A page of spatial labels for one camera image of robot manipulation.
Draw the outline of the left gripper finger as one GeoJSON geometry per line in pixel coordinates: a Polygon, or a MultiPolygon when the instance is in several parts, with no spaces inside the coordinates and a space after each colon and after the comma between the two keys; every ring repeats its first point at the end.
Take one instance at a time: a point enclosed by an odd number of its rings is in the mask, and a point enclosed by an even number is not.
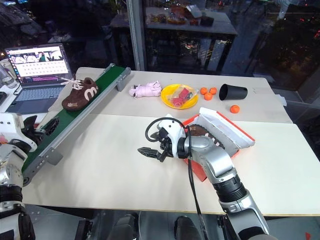
{"type": "Polygon", "coordinates": [[[24,124],[23,130],[24,131],[34,131],[35,130],[36,119],[37,119],[36,115],[32,115],[32,116],[27,117],[23,121],[23,124],[24,124]]]}
{"type": "Polygon", "coordinates": [[[58,116],[52,118],[44,128],[45,134],[51,135],[56,130],[57,126],[59,125],[59,122],[60,118],[58,116]]]}

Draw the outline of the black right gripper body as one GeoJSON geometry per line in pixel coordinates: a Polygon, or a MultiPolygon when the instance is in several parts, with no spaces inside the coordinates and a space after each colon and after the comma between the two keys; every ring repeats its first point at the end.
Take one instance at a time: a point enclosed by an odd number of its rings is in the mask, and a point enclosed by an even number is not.
{"type": "Polygon", "coordinates": [[[163,127],[158,132],[158,140],[160,142],[160,149],[163,150],[163,152],[157,159],[163,162],[166,157],[173,158],[172,141],[169,138],[169,133],[163,127]]]}

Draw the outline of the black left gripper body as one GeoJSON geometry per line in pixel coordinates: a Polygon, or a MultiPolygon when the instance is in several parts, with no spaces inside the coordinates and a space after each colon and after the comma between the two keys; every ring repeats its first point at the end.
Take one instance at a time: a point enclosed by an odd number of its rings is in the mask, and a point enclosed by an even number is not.
{"type": "Polygon", "coordinates": [[[47,132],[44,129],[25,128],[24,135],[39,146],[47,135],[47,132]]]}

